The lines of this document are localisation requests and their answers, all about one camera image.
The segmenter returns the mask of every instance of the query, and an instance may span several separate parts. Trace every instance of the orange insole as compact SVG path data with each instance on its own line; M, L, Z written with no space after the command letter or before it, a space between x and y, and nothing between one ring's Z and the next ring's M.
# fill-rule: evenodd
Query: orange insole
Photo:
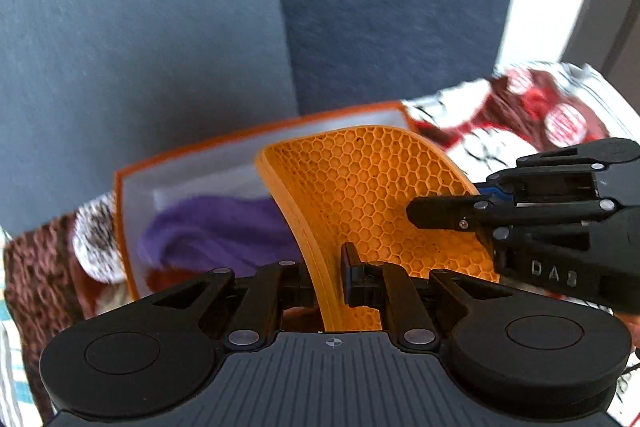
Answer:
M344 303L340 246L364 262L387 261L409 275L448 268L497 282L473 233L419 230L406 217L416 196L477 194L428 140L387 126L360 126L271 145L256 158L298 241L327 331L379 330L380 313Z

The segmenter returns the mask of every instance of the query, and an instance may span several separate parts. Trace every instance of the ribbed gray surface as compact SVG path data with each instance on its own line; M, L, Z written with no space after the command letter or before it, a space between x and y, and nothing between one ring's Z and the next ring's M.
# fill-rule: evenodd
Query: ribbed gray surface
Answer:
M535 427L484 409L462 393L433 355L408 355L385 333L281 333L259 353L231 356L195 399L136 427ZM61 413L52 427L80 427ZM556 427L614 427L604 413Z

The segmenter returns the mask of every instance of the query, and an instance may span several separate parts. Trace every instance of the brown knit fabric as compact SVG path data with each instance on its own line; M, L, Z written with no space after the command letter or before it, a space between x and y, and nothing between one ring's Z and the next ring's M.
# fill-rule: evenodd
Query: brown knit fabric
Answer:
M56 334L83 319L69 272L69 222L70 216L53 219L4 248L4 298L20 333L24 371L44 423L53 410L40 380L40 354Z

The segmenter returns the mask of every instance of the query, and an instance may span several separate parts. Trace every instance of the gray floor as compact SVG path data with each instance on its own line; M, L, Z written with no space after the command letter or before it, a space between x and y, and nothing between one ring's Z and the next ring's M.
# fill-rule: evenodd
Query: gray floor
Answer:
M0 223L33 228L178 146L487 74L508 3L0 0Z
M279 0L2 0L0 223L159 152L297 114Z

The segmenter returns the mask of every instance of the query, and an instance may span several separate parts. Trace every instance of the metal screw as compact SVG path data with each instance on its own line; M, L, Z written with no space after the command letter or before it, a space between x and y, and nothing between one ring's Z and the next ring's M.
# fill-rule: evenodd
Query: metal screw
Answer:
M436 339L436 334L431 330L417 328L415 330L405 331L404 339L409 344L423 345L432 343Z
M260 335L254 330L236 330L229 333L227 338L236 346L251 346L260 340Z
M494 230L494 239L497 239L498 241L504 241L505 239L507 239L507 237L509 237L509 234L510 232L507 227L498 227Z
M610 212L616 209L616 204L611 200L601 200L600 207L602 210L606 212Z

